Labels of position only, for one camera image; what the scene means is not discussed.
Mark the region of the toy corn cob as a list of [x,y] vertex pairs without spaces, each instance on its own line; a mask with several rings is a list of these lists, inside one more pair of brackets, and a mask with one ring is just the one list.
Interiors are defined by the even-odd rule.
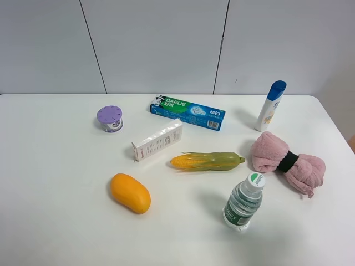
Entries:
[[173,168],[183,171],[229,171],[246,159],[235,152],[183,152],[170,160]]

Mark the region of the white carton box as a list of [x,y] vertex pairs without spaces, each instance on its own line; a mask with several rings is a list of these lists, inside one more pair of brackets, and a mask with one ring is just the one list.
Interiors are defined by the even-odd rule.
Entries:
[[137,143],[132,142],[135,161],[142,161],[179,142],[182,137],[182,130],[182,122],[180,119],[175,119],[144,140]]

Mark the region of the green Darlie toothpaste box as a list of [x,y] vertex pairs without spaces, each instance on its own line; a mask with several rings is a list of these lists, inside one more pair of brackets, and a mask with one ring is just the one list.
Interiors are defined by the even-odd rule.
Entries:
[[226,112],[196,103],[157,95],[150,104],[150,112],[188,124],[220,131]]

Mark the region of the purple air freshener can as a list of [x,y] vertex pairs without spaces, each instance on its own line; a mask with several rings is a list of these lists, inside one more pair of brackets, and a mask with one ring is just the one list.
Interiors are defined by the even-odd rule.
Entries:
[[122,115],[121,108],[109,105],[97,112],[97,121],[100,123],[103,131],[113,133],[123,127]]

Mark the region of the orange mango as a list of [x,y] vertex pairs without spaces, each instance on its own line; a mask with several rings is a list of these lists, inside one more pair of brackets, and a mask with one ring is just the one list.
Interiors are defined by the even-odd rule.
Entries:
[[148,211],[151,197],[148,189],[135,178],[123,174],[116,174],[109,185],[113,198],[123,206],[137,214]]

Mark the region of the clear water bottle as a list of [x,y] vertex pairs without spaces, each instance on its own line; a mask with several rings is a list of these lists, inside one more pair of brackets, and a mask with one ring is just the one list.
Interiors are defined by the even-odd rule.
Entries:
[[259,172],[251,172],[232,190],[222,210],[228,226],[238,232],[248,229],[252,216],[259,209],[266,179]]

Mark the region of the pink rolled towel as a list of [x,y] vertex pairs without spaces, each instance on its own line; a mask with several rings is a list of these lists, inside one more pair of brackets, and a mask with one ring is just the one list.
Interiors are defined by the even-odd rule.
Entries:
[[294,154],[286,142],[269,131],[252,144],[251,157],[256,171],[281,171],[287,182],[308,198],[313,197],[315,188],[323,185],[325,162],[316,156]]

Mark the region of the white blue shampoo bottle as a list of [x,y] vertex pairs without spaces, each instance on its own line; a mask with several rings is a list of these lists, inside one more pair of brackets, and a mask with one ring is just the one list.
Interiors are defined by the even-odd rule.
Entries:
[[257,131],[263,132],[268,128],[281,101],[286,86],[286,82],[282,80],[278,80],[272,84],[255,125]]

